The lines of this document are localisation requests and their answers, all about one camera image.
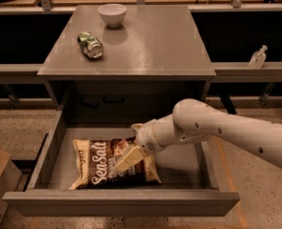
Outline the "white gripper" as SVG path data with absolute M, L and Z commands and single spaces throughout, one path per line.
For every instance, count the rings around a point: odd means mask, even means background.
M 131 125 L 131 128 L 136 133 L 135 141 L 138 146 L 129 148 L 128 151 L 116 161 L 114 167 L 116 173 L 123 173 L 142 161 L 148 154 L 155 154 L 164 149 L 154 136 L 154 123 L 155 119 L 146 123 L 134 123 Z

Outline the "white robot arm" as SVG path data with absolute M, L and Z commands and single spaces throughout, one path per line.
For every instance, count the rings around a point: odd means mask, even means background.
M 201 101 L 184 99 L 171 114 L 139 126 L 136 146 L 123 154 L 113 171 L 122 173 L 171 145 L 197 143 L 209 136 L 222 138 L 282 168 L 282 124 L 226 114 Z

